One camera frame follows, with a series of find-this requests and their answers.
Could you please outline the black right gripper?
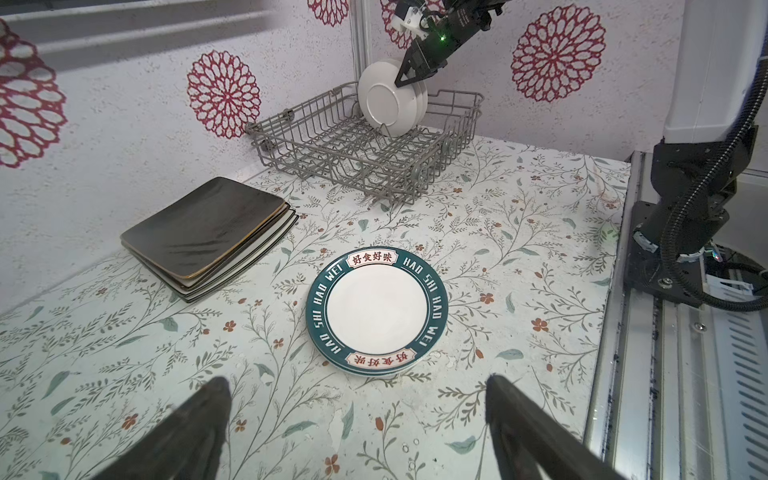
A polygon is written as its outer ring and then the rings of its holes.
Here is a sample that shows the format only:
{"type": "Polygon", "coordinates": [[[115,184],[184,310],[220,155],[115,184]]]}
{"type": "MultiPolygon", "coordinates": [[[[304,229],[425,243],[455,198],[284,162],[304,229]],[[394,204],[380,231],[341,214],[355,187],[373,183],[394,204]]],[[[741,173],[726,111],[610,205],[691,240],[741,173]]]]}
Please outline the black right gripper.
{"type": "Polygon", "coordinates": [[[425,39],[407,50],[394,85],[402,88],[434,76],[447,59],[480,32],[491,28],[492,14],[502,14],[506,1],[444,1],[445,14],[428,27],[425,39]]]}

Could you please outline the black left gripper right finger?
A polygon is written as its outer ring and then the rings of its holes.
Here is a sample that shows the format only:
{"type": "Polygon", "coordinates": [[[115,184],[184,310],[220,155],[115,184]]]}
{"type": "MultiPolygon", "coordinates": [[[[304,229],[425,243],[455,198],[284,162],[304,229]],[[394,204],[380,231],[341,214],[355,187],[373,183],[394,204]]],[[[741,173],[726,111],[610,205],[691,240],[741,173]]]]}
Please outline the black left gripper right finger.
{"type": "Polygon", "coordinates": [[[504,376],[489,376],[485,393],[485,419],[501,478],[621,477],[504,376]]]}

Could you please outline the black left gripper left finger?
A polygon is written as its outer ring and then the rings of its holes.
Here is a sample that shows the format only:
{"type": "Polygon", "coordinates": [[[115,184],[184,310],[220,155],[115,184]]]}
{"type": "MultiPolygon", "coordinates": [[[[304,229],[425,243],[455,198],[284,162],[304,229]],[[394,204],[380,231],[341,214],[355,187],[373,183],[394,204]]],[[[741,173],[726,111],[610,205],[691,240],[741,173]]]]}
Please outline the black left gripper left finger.
{"type": "Polygon", "coordinates": [[[228,380],[212,378],[96,477],[214,479],[231,407],[228,380]]]}

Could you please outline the black square plate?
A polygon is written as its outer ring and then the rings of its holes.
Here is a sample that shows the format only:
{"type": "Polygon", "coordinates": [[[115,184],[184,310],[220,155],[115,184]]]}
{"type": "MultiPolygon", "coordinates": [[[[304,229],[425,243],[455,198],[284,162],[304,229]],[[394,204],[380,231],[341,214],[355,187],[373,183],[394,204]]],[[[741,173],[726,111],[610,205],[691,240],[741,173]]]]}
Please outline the black square plate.
{"type": "Polygon", "coordinates": [[[164,273],[190,280],[229,256],[286,207],[277,195],[216,177],[120,239],[164,273]]]}
{"type": "Polygon", "coordinates": [[[270,221],[263,233],[252,235],[244,246],[237,247],[232,254],[208,267],[198,277],[187,280],[165,273],[160,267],[154,266],[149,260],[145,260],[130,249],[126,243],[123,243],[123,246],[181,296],[191,297],[229,279],[244,268],[249,261],[261,258],[284,237],[297,220],[296,210],[290,206],[285,207],[275,220],[270,221]]]}

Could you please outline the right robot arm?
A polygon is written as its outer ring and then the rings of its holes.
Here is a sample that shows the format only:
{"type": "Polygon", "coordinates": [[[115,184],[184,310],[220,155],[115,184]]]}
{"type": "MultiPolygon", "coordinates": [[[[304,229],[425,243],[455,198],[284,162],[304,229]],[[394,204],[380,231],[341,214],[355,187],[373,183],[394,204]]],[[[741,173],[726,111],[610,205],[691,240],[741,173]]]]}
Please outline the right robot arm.
{"type": "MultiPolygon", "coordinates": [[[[518,40],[514,83],[534,100],[562,98],[592,77],[604,47],[597,15],[576,5],[555,8],[518,40]]],[[[766,95],[766,3],[688,2],[673,98],[652,157],[659,200],[634,221],[625,273],[630,287],[691,306],[766,308],[765,297],[735,302],[713,296],[692,274],[728,220],[725,206],[751,160],[766,95]]]]}

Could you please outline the floral table mat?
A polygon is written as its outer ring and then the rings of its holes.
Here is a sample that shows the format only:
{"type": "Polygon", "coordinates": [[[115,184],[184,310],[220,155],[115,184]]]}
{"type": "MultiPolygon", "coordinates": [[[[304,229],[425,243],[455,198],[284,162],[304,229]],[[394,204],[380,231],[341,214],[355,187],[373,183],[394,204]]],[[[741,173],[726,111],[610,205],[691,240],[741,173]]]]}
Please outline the floral table mat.
{"type": "Polygon", "coordinates": [[[1,319],[1,475],[87,479],[207,381],[223,479],[494,479],[485,382],[576,437],[629,164],[476,138],[415,204],[274,170],[296,225],[193,304],[121,252],[1,319]]]}

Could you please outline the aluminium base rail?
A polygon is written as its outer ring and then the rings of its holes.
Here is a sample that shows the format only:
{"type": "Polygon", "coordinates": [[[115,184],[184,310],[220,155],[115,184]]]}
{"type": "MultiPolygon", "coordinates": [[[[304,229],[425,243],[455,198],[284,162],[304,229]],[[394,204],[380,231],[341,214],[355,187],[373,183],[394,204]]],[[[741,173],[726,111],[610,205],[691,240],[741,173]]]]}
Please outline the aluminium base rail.
{"type": "Polygon", "coordinates": [[[763,479],[767,316],[692,308],[625,285],[632,206],[657,198],[649,155],[629,163],[584,443],[627,479],[763,479]]]}

